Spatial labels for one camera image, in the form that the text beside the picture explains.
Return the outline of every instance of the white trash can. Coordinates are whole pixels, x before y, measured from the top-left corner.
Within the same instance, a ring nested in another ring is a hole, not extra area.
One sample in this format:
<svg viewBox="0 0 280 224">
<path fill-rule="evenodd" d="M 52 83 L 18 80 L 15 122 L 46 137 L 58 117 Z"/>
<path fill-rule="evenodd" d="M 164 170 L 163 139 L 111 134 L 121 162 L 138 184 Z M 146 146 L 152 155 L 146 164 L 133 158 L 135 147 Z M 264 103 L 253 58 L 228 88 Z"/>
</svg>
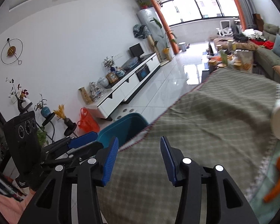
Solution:
<svg viewBox="0 0 280 224">
<path fill-rule="evenodd" d="M 181 48 L 181 51 L 185 52 L 187 50 L 187 47 L 186 47 L 186 43 L 185 42 L 181 42 L 178 44 L 179 47 Z"/>
</svg>

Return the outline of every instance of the power socket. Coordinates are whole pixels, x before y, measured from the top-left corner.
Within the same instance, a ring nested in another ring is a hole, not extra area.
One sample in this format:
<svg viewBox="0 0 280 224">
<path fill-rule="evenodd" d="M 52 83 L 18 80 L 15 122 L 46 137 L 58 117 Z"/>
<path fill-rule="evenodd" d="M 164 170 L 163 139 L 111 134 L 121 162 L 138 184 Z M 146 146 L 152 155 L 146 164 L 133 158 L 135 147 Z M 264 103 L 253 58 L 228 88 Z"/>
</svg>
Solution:
<svg viewBox="0 0 280 224">
<path fill-rule="evenodd" d="M 113 60 L 118 60 L 120 57 L 123 57 L 122 53 L 119 53 L 119 54 L 113 56 Z"/>
</svg>

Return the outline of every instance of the tv stand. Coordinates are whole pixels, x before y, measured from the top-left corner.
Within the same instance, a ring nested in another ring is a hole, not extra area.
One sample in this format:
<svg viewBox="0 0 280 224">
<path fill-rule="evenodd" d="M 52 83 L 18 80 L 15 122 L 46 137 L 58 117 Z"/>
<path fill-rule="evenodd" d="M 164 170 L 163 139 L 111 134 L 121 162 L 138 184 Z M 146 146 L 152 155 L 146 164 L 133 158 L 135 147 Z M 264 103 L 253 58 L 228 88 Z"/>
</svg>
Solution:
<svg viewBox="0 0 280 224">
<path fill-rule="evenodd" d="M 136 71 L 145 64 L 150 73 L 142 81 L 139 81 Z M 139 61 L 132 70 L 127 71 L 127 74 L 111 88 L 106 89 L 106 93 L 98 101 L 85 105 L 85 107 L 92 115 L 110 120 L 109 115 L 114 109 L 121 102 L 128 104 L 158 69 L 160 69 L 160 62 L 156 53 L 143 56 L 143 60 Z"/>
</svg>

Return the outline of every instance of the green sofa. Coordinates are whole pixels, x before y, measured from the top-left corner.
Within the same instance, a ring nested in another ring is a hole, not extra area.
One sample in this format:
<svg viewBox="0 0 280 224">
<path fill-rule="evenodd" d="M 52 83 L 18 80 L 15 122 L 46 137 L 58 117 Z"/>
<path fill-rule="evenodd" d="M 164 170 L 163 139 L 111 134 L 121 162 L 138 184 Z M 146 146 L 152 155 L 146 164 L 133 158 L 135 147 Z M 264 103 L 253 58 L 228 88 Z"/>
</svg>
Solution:
<svg viewBox="0 0 280 224">
<path fill-rule="evenodd" d="M 272 42 L 275 42 L 276 34 L 280 35 L 280 27 L 273 24 L 264 24 L 264 37 Z M 280 57 L 272 50 L 264 47 L 259 47 L 254 53 L 254 60 L 261 65 L 270 78 L 280 83 L 280 76 L 273 69 L 274 66 L 280 66 Z"/>
</svg>

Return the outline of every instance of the window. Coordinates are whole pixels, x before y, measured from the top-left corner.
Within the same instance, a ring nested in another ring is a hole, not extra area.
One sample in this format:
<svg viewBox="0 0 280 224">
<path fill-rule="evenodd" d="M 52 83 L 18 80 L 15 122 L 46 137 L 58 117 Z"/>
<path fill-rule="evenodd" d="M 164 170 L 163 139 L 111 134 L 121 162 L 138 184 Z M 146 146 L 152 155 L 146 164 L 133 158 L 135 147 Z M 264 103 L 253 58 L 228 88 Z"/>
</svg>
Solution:
<svg viewBox="0 0 280 224">
<path fill-rule="evenodd" d="M 162 3 L 161 11 L 169 26 L 199 19 L 239 15 L 233 0 L 170 0 Z"/>
</svg>

